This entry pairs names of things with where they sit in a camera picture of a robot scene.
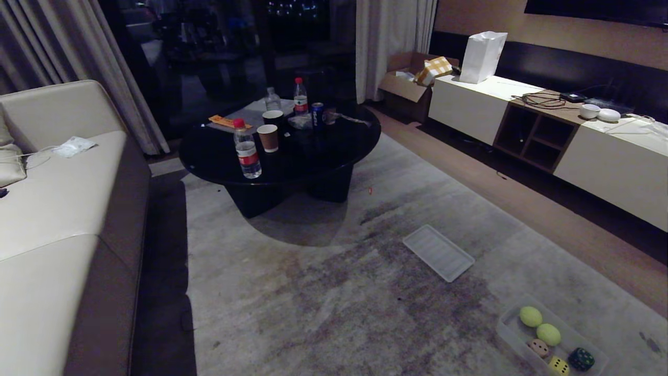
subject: beige wall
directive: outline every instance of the beige wall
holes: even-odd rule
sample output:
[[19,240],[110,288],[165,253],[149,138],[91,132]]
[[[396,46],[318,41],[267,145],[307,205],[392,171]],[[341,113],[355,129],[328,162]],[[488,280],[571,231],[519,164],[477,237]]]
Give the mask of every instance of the beige wall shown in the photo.
[[434,30],[507,31],[508,40],[668,70],[668,33],[656,27],[524,14],[526,0],[439,0]]

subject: sofa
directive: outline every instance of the sofa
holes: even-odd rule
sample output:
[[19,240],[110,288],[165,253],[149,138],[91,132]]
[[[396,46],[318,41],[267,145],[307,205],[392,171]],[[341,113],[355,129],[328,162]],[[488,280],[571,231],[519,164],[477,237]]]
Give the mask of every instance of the sofa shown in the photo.
[[80,81],[0,96],[27,161],[0,198],[0,375],[129,374],[150,172],[104,89]]

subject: red bottle cap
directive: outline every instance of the red bottle cap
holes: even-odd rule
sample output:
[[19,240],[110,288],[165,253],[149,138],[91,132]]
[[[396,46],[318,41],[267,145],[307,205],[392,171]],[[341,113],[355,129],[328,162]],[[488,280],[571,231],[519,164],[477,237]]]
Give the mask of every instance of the red bottle cap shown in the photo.
[[244,128],[246,126],[244,119],[234,119],[232,124],[234,124],[234,129]]

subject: water bottle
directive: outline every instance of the water bottle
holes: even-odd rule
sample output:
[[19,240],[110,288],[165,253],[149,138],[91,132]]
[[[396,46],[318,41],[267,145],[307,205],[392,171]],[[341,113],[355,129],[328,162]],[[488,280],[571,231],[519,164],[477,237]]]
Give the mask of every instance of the water bottle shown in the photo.
[[295,78],[295,115],[309,113],[309,99],[306,95],[306,87],[301,77]]
[[281,97],[276,94],[274,88],[267,88],[267,96],[265,96],[265,104],[267,111],[281,109]]
[[255,140],[249,130],[246,129],[244,119],[235,119],[234,122],[234,145],[236,155],[239,158],[241,172],[249,179],[255,179],[262,175],[260,159],[257,155]]

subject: yellow dice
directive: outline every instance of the yellow dice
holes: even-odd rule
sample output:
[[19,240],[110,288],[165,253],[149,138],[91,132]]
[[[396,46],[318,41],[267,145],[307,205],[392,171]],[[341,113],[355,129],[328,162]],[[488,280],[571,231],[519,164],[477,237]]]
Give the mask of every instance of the yellow dice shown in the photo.
[[568,363],[560,357],[552,357],[550,360],[550,369],[552,373],[559,376],[568,376],[570,369],[568,369]]

